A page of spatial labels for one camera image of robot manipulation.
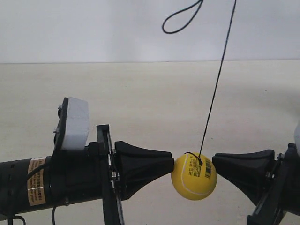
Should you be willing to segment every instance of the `tennis ball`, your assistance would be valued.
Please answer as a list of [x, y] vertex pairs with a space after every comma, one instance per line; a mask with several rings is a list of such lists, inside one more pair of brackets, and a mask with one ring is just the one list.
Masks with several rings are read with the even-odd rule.
[[199, 153], [186, 153], [174, 164], [171, 173], [172, 184], [176, 191], [189, 200], [201, 200], [209, 196], [217, 185], [217, 172], [212, 162]]

